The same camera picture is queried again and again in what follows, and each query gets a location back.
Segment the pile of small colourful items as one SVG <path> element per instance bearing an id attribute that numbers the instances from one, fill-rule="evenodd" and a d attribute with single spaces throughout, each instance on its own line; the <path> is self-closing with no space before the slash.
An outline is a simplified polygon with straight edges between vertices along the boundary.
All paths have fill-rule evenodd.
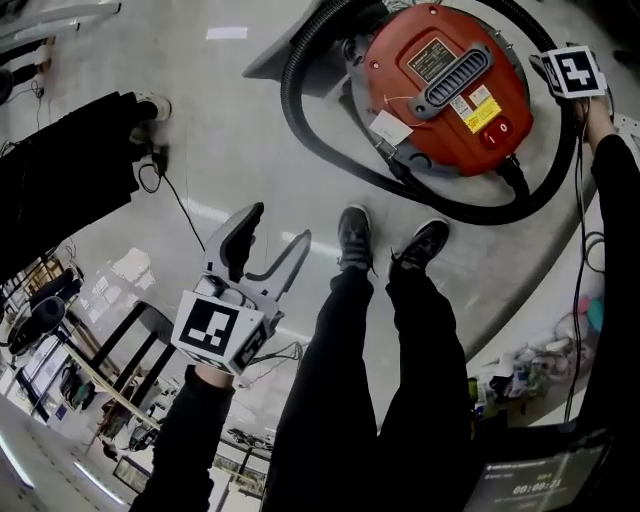
<path id="1" fill-rule="evenodd" d="M 469 394 L 476 417 L 507 411 L 525 415 L 528 405 L 565 398 L 575 390 L 595 359 L 602 316 L 602 300 L 582 296 L 575 314 L 471 371 Z"/>

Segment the black tablet screen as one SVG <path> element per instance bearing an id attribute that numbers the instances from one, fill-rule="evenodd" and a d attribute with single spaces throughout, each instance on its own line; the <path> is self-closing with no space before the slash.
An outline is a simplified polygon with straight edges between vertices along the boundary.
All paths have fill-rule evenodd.
<path id="1" fill-rule="evenodd" d="M 482 439 L 462 512 L 566 512 L 596 479 L 612 438 L 571 421 Z"/>

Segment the black padded seat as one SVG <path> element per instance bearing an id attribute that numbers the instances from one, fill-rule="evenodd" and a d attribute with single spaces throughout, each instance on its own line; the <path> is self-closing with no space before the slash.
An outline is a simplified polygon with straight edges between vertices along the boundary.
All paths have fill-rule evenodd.
<path id="1" fill-rule="evenodd" d="M 54 331 L 61 324 L 69 301 L 79 293 L 81 286 L 81 279 L 67 284 L 50 282 L 34 294 L 29 301 L 29 315 L 10 331 L 9 353 L 18 357 L 44 335 Z"/>

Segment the person's right leg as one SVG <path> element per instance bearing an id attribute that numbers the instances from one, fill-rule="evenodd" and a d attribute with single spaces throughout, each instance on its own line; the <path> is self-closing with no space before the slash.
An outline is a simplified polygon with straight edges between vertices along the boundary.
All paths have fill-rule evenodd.
<path id="1" fill-rule="evenodd" d="M 420 268 L 394 269 L 386 287 L 400 348 L 400 385 L 378 437 L 395 473 L 381 496 L 397 512 L 461 512 L 471 441 L 463 348 L 449 301 Z"/>

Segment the person's leg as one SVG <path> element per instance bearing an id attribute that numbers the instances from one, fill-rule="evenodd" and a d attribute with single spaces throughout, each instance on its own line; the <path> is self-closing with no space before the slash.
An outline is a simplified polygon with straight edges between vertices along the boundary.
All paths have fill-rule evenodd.
<path id="1" fill-rule="evenodd" d="M 373 286 L 367 271 L 348 268 L 330 288 L 277 427 L 261 512 L 370 502 L 376 419 L 363 349 Z"/>
<path id="2" fill-rule="evenodd" d="M 449 301 L 420 268 L 394 269 L 386 287 L 400 348 L 400 385 L 378 437 L 395 473 L 381 496 L 397 512 L 461 512 L 471 441 L 463 348 Z"/>

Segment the person's left shoe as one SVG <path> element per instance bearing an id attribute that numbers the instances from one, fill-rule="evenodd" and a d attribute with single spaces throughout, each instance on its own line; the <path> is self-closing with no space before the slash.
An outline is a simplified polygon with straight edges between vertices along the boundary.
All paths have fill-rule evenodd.
<path id="1" fill-rule="evenodd" d="M 341 270 L 372 269 L 371 222 L 368 210 L 364 206 L 349 205 L 343 210 L 338 222 L 338 241 L 341 249 Z"/>

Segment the person's right forearm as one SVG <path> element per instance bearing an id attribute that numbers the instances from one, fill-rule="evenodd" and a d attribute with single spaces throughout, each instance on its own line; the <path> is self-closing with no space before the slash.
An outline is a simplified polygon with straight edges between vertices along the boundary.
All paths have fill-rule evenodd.
<path id="1" fill-rule="evenodd" d="M 605 239 L 605 275 L 627 282 L 640 273 L 640 169 L 615 131 L 608 99 L 576 105 L 593 154 L 591 173 L 599 194 Z"/>

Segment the person's left forearm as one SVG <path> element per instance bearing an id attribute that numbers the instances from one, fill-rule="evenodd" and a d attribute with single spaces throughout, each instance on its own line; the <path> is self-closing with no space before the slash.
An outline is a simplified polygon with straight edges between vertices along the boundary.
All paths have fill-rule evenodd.
<path id="1" fill-rule="evenodd" d="M 209 471 L 234 395 L 233 376 L 190 365 L 156 440 L 151 477 L 129 512 L 208 512 Z"/>

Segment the white paper tag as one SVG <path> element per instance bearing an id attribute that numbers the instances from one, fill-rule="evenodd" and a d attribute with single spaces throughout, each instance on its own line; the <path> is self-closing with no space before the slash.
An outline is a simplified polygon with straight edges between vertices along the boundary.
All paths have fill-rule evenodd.
<path id="1" fill-rule="evenodd" d="M 369 130 L 393 147 L 397 147 L 413 133 L 410 126 L 386 110 L 381 110 L 376 115 Z"/>

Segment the dark wedge vacuum nozzle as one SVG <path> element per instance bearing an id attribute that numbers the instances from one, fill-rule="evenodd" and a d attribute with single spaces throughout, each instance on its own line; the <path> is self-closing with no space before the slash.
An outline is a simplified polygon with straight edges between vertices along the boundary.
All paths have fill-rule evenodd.
<path id="1" fill-rule="evenodd" d="M 280 82 L 284 66 L 292 52 L 294 38 L 312 15 L 330 0 L 311 0 L 302 16 L 264 50 L 243 72 L 244 78 L 264 79 Z M 315 57 L 307 68 L 302 84 L 302 93 L 316 98 L 325 98 L 347 76 L 346 64 L 339 44 L 335 43 L 322 56 Z"/>

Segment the person's shoe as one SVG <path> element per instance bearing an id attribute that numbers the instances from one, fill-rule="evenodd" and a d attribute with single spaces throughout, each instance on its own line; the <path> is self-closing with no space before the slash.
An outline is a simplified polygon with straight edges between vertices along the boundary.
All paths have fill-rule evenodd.
<path id="1" fill-rule="evenodd" d="M 338 222 L 338 241 L 341 249 L 341 270 L 372 269 L 371 222 L 368 210 L 364 206 L 349 205 L 343 210 Z"/>
<path id="2" fill-rule="evenodd" d="M 428 264 L 446 245 L 450 234 L 449 224 L 443 219 L 432 219 L 418 228 L 407 245 L 391 253 L 389 277 L 401 271 L 426 274 Z"/>

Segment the person's left leg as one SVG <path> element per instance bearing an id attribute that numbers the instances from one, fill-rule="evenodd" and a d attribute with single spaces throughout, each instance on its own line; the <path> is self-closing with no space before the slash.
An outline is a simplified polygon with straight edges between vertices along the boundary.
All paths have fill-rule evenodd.
<path id="1" fill-rule="evenodd" d="M 373 286 L 367 271 L 348 268 L 330 288 L 277 427 L 261 512 L 370 502 L 376 419 L 363 349 Z"/>

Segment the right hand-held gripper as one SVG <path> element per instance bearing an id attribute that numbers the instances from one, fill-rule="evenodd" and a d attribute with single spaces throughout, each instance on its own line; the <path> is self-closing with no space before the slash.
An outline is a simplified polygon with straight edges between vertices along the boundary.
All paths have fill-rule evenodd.
<path id="1" fill-rule="evenodd" d="M 533 69 L 560 99 L 606 95 L 606 79 L 588 46 L 568 46 L 529 56 Z"/>

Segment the person's right shoe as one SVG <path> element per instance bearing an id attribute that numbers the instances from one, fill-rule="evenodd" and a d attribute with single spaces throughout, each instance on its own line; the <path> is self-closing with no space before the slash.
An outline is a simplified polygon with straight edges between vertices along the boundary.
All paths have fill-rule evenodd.
<path id="1" fill-rule="evenodd" d="M 449 224 L 443 219 L 432 219 L 418 228 L 407 245 L 391 253 L 389 277 L 401 271 L 426 274 L 428 264 L 446 245 L 450 234 Z"/>

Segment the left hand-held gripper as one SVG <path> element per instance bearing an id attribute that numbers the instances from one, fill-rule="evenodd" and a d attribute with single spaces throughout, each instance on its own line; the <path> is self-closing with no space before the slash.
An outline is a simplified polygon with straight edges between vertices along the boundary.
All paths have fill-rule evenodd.
<path id="1" fill-rule="evenodd" d="M 205 244 L 204 271 L 179 304 L 171 343 L 194 361 L 241 375 L 274 335 L 289 291 L 311 248 L 311 231 L 294 237 L 264 274 L 244 275 L 264 213 L 253 203 L 229 217 Z M 237 284 L 244 276 L 244 284 Z"/>

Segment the red vacuum cleaner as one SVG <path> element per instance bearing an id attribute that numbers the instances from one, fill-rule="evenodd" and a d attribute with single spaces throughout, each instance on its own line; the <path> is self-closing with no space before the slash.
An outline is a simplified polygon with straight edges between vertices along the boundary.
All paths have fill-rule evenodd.
<path id="1" fill-rule="evenodd" d="M 344 44 L 355 110 L 384 156 L 413 172 L 477 176 L 511 156 L 533 126 L 526 74 L 491 25 L 421 4 Z M 413 129 L 397 147 L 369 130 L 386 110 Z"/>

